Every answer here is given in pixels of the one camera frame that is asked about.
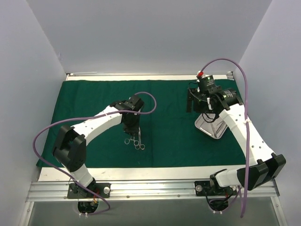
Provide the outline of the steel forceps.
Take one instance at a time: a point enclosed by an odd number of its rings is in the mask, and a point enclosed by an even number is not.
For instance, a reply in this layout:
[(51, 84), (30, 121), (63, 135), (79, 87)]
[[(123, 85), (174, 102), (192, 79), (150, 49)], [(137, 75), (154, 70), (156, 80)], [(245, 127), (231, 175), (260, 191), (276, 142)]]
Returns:
[(126, 145), (130, 144), (131, 142), (134, 144), (134, 146), (138, 146), (139, 145), (139, 141), (137, 139), (135, 139), (135, 136), (131, 136), (130, 138), (126, 138), (124, 140), (124, 143)]

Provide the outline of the steel instrument tray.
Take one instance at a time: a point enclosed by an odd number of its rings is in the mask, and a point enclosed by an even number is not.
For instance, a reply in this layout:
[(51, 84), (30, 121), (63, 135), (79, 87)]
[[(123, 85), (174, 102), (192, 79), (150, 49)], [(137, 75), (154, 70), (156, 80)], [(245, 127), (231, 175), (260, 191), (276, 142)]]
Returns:
[(206, 135), (212, 137), (212, 128), (211, 124), (220, 124), (225, 123), (220, 117), (214, 120), (215, 114), (213, 113), (202, 113), (196, 120), (195, 120), (195, 127), (199, 129), (201, 132), (205, 133)]

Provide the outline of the steel surgical scissors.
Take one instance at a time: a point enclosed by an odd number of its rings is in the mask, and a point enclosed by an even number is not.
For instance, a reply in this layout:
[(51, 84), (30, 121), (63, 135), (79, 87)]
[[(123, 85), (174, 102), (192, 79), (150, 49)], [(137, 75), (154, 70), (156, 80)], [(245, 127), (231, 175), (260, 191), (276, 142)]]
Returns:
[(135, 145), (135, 149), (136, 150), (144, 150), (145, 149), (145, 145), (142, 143), (142, 135), (141, 135), (141, 129), (139, 128), (138, 131), (138, 140), (136, 140), (134, 142)]

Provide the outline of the green surgical cloth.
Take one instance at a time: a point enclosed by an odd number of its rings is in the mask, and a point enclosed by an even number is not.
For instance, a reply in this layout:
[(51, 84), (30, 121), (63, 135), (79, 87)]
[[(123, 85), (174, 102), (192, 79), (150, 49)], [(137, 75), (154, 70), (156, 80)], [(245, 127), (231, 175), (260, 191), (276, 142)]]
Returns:
[(87, 146), (89, 168), (144, 168), (240, 165), (245, 156), (230, 130), (213, 139), (198, 130), (195, 112), (186, 111), (189, 81), (65, 81), (52, 122), (94, 116), (117, 100), (138, 93), (144, 101), (141, 138), (144, 150), (125, 144), (122, 125)]

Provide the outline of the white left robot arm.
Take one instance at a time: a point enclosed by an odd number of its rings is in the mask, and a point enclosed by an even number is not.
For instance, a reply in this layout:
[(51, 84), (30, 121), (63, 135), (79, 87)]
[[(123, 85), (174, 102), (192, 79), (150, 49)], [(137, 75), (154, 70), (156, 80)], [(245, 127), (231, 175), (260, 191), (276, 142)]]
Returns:
[(106, 130), (124, 124), (123, 130), (130, 135), (125, 143), (133, 141), (135, 146), (139, 141), (135, 137), (139, 135), (140, 115), (144, 102), (137, 95), (128, 100), (116, 101), (107, 106), (97, 115), (96, 119), (89, 119), (82, 123), (68, 126), (63, 125), (55, 140), (52, 154), (78, 181), (78, 192), (83, 197), (90, 197), (95, 191), (95, 179), (85, 166), (87, 158), (87, 145)]

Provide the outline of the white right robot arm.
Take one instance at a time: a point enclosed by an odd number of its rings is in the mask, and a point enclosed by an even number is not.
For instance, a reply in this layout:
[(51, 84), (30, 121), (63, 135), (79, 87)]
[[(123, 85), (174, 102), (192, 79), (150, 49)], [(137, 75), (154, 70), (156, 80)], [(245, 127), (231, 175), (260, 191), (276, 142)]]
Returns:
[(242, 186), (251, 191), (275, 179), (286, 164), (263, 140), (247, 115), (246, 105), (234, 89), (206, 91), (188, 89), (187, 111), (214, 114), (210, 122), (221, 119), (232, 132), (245, 159), (245, 166), (223, 169), (210, 176), (209, 189), (220, 194), (226, 187)]

